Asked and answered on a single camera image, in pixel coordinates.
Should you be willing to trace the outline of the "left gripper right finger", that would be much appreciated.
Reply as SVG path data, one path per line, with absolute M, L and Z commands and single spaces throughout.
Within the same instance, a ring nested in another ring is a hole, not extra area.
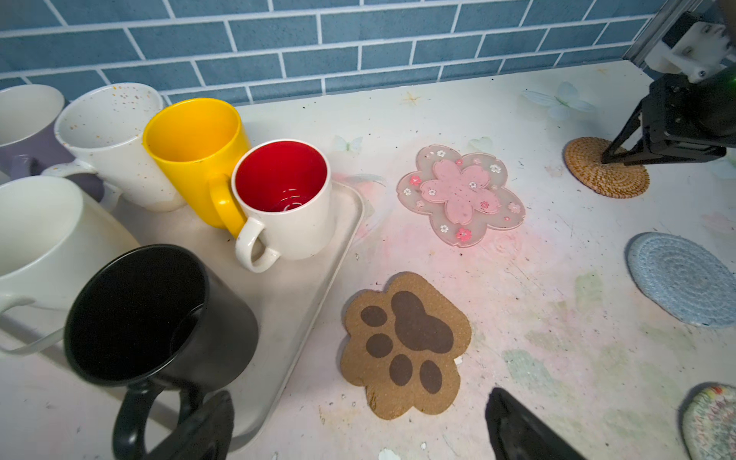
M 485 420 L 496 459 L 585 459 L 501 387 L 490 394 Z

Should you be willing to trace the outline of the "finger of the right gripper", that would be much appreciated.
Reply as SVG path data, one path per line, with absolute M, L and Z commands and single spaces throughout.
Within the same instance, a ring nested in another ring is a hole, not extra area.
M 652 146 L 639 143 L 630 151 L 617 155 L 617 162 L 627 166 L 707 163 L 725 155 L 723 147 L 675 144 L 656 151 Z
M 643 165 L 644 160 L 642 159 L 641 144 L 643 140 L 640 139 L 634 146 L 632 151 L 626 151 L 626 153 L 619 153 L 619 149 L 623 144 L 628 141 L 642 126 L 642 103 L 639 103 L 634 112 L 623 126 L 621 132 L 611 141 L 609 147 L 603 151 L 601 156 L 602 164 L 622 164 L 622 165 Z

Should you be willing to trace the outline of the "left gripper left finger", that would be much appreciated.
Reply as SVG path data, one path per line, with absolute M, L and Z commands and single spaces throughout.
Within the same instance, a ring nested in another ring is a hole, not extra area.
M 225 459 L 234 427 L 228 391 L 218 391 L 144 459 Z

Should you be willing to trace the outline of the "woven rattan coaster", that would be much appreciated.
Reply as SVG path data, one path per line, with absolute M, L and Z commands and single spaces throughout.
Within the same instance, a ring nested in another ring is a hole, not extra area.
M 598 137 L 570 141 L 563 152 L 565 166 L 586 187 L 604 197 L 632 199 L 644 194 L 650 176 L 644 166 L 603 164 L 602 156 L 611 142 Z

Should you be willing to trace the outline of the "blue woven round coaster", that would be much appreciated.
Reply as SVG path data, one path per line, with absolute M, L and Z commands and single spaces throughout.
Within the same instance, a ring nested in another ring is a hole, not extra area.
M 735 276 L 702 246 L 646 232 L 629 241 L 625 259 L 639 290 L 674 318 L 710 329 L 735 325 Z

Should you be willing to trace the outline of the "brown paw coaster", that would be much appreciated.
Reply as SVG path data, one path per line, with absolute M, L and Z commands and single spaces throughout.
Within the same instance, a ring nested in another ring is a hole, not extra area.
M 341 374 L 365 389 L 376 416 L 393 420 L 411 408 L 429 415 L 450 408 L 461 384 L 455 360 L 469 348 L 472 328 L 424 277 L 402 272 L 381 291 L 357 293 L 344 327 L 349 340 Z

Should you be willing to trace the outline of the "pink flower coaster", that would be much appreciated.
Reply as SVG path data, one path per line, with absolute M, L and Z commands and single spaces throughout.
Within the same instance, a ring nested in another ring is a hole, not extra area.
M 525 206 L 506 188 L 507 180 L 507 168 L 494 155 L 430 145 L 418 151 L 416 170 L 400 179 L 397 196 L 408 210 L 427 216 L 444 243 L 467 248 L 489 229 L 523 223 Z

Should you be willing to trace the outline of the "multicolour stitched round coaster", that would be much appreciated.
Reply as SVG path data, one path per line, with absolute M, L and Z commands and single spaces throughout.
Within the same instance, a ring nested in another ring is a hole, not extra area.
M 735 458 L 735 387 L 709 385 L 694 396 L 682 418 L 691 459 Z

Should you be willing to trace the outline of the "black mug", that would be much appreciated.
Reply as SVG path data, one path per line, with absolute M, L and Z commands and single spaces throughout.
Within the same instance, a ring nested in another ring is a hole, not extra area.
M 180 396 L 178 421 L 232 383 L 257 350 L 254 312 L 190 250 L 146 245 L 84 286 L 64 328 L 68 363 L 84 381 L 126 387 L 112 435 L 118 459 L 140 459 L 153 403 Z

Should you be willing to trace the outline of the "beige serving tray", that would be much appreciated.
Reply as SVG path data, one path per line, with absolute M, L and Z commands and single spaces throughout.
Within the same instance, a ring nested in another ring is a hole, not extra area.
M 310 259 L 278 261 L 261 274 L 243 268 L 224 231 L 203 223 L 189 207 L 153 213 L 123 201 L 112 213 L 139 243 L 193 251 L 255 312 L 258 349 L 227 387 L 235 408 L 233 452 L 256 438 L 274 412 L 363 219 L 355 189 L 335 182 L 331 197 L 337 226 L 329 245 Z

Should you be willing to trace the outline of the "plain white mug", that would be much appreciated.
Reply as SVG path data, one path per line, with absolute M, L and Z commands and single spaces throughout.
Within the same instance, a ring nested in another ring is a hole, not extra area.
M 140 247 L 132 233 L 74 182 L 29 176 L 1 186 L 1 310 L 69 314 L 108 263 Z

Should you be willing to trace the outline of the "white mug red inside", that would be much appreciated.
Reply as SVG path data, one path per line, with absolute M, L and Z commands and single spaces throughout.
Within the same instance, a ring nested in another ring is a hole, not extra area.
M 335 234 L 331 167 L 306 142 L 276 140 L 250 149 L 235 167 L 231 183 L 246 214 L 235 254 L 254 273 L 279 259 L 308 259 Z

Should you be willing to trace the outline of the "yellow mug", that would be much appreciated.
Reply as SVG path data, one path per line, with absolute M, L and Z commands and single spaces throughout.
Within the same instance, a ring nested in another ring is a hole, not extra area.
M 148 122 L 143 145 L 201 220 L 239 235 L 246 216 L 231 178 L 250 144 L 233 105 L 208 98 L 171 105 Z

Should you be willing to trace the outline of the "white speckled mug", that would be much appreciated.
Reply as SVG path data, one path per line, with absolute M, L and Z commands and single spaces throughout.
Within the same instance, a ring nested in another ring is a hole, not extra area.
M 63 109 L 55 138 L 74 159 L 45 169 L 44 176 L 95 174 L 103 181 L 101 205 L 108 212 L 125 199 L 151 212 L 185 204 L 143 145 L 149 121 L 166 107 L 152 87 L 137 82 L 92 90 Z

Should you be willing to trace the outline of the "purple mug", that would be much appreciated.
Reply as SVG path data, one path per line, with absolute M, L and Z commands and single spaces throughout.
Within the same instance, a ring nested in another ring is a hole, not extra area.
M 11 180 L 39 176 L 48 168 L 75 160 L 54 134 L 66 106 L 49 85 L 23 84 L 1 91 L 1 172 Z

